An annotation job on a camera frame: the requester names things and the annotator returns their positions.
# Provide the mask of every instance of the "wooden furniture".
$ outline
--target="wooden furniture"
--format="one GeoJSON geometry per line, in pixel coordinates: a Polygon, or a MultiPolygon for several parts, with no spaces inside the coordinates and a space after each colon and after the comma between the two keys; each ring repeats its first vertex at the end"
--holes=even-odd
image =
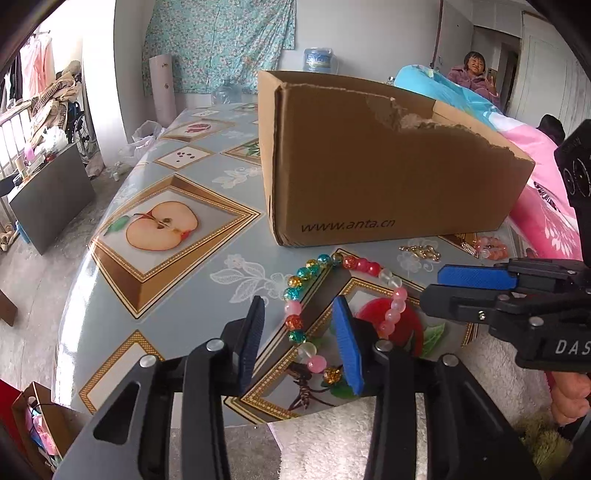
{"type": "Polygon", "coordinates": [[[0,319],[12,326],[16,317],[17,306],[0,290],[0,319]]]}
{"type": "Polygon", "coordinates": [[[18,222],[43,253],[95,197],[78,147],[69,144],[42,170],[15,188],[8,202],[18,222]]]}

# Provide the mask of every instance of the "camera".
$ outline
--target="camera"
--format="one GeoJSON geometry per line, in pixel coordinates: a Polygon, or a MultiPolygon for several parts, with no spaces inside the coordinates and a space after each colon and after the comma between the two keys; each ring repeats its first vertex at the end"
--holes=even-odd
{"type": "Polygon", "coordinates": [[[591,119],[584,120],[554,151],[554,159],[577,215],[583,262],[591,267],[591,119]]]}

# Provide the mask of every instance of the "human hand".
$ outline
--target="human hand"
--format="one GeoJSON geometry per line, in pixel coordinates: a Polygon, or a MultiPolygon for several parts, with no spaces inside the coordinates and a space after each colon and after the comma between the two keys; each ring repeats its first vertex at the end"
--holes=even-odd
{"type": "Polygon", "coordinates": [[[495,84],[494,84],[494,82],[493,82],[493,79],[492,79],[492,77],[491,77],[491,79],[489,80],[489,79],[488,79],[488,76],[486,76],[486,77],[484,78],[484,81],[486,82],[486,88],[487,88],[487,90],[488,90],[489,92],[491,92],[493,95],[496,95],[496,87],[495,87],[495,84]]]}
{"type": "Polygon", "coordinates": [[[560,425],[572,423],[589,411],[586,397],[591,393],[587,375],[572,372],[552,372],[556,385],[552,388],[552,416],[560,425]]]}

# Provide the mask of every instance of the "teal glitter bead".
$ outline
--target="teal glitter bead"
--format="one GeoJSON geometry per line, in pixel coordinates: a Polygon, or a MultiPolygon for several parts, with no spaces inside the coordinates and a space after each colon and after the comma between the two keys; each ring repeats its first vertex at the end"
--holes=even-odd
{"type": "Polygon", "coordinates": [[[283,299],[287,300],[297,300],[300,298],[300,292],[297,288],[289,287],[286,288],[283,292],[283,299]]]}
{"type": "Polygon", "coordinates": [[[307,267],[299,268],[295,274],[300,277],[302,280],[309,280],[312,278],[312,272],[307,267]]]}
{"type": "Polygon", "coordinates": [[[301,330],[294,330],[290,332],[290,340],[294,343],[304,343],[306,341],[306,334],[301,330]]]}
{"type": "Polygon", "coordinates": [[[315,277],[316,275],[318,275],[320,273],[320,264],[316,264],[316,265],[310,265],[309,267],[306,267],[308,270],[310,270],[310,273],[312,274],[313,277],[315,277]]]}
{"type": "Polygon", "coordinates": [[[322,268],[326,268],[331,264],[330,255],[322,254],[318,255],[318,263],[322,268]]]}

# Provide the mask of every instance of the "plastic bag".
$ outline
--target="plastic bag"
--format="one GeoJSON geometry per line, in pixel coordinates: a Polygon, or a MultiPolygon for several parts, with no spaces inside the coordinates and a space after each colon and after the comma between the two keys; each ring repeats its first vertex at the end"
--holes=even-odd
{"type": "Polygon", "coordinates": [[[131,135],[134,143],[124,146],[119,150],[121,155],[121,161],[135,167],[137,162],[141,160],[144,154],[150,149],[152,145],[158,140],[158,137],[162,133],[162,125],[158,122],[148,120],[144,122],[135,132],[131,135]]]}
{"type": "Polygon", "coordinates": [[[139,142],[147,137],[154,137],[156,140],[162,133],[162,125],[152,120],[147,120],[131,135],[134,142],[139,142]]]}
{"type": "Polygon", "coordinates": [[[133,167],[128,163],[122,163],[120,161],[116,162],[115,165],[112,167],[107,168],[107,171],[111,174],[111,178],[115,181],[119,181],[119,179],[125,175],[129,170],[133,167]]]}
{"type": "Polygon", "coordinates": [[[68,145],[66,133],[60,127],[51,127],[42,135],[45,141],[41,145],[47,153],[59,152],[68,145]]]}

